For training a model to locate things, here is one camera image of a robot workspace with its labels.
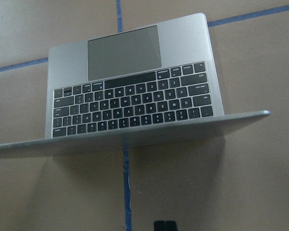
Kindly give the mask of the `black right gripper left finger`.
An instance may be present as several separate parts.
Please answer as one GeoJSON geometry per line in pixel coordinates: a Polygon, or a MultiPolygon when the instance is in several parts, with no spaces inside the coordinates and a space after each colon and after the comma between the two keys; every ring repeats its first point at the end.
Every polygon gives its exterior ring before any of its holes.
{"type": "Polygon", "coordinates": [[[166,231],[166,223],[164,220],[154,221],[154,231],[166,231]]]}

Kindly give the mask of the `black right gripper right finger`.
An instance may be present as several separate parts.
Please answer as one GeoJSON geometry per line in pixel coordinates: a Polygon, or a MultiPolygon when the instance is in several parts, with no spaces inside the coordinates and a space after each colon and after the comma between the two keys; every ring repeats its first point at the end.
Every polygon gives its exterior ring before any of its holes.
{"type": "Polygon", "coordinates": [[[166,231],[176,231],[176,221],[174,220],[166,220],[166,231]]]}

